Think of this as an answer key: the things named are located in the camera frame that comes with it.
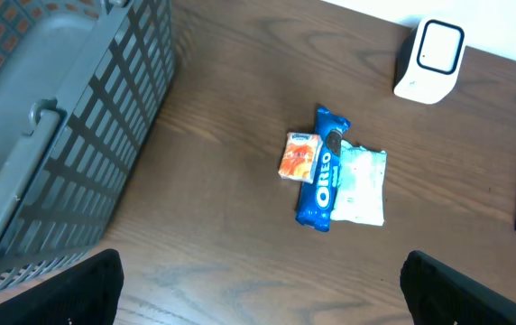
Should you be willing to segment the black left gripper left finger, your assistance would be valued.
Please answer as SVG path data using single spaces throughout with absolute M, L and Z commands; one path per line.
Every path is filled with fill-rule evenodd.
M 0 304 L 0 325 L 112 325 L 124 285 L 119 253 L 104 250 Z

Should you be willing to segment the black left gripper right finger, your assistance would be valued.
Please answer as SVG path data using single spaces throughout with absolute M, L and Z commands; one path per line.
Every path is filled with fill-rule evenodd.
M 416 324 L 516 324 L 516 302 L 418 250 L 403 264 L 400 287 Z

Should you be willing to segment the mint green tissue pack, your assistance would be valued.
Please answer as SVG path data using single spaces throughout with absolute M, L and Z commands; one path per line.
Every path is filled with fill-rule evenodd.
M 341 141 L 336 199 L 330 218 L 381 227 L 387 153 Z

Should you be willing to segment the blue Oreo cookie pack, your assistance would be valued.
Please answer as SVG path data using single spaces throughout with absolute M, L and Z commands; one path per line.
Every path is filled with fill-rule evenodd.
M 340 171 L 341 142 L 350 122 L 319 106 L 316 112 L 315 133 L 322 146 L 314 172 L 314 181 L 301 186 L 296 221 L 317 231 L 328 232 L 331 212 L 336 200 Z

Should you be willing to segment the orange tissue pack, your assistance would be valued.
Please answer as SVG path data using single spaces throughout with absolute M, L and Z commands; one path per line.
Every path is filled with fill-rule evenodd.
M 278 174 L 283 179 L 312 183 L 321 147 L 320 135 L 287 133 Z

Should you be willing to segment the grey plastic mesh basket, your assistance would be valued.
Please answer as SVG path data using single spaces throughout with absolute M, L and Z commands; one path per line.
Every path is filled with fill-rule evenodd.
M 169 0 L 0 0 L 0 292 L 98 243 L 174 66 Z

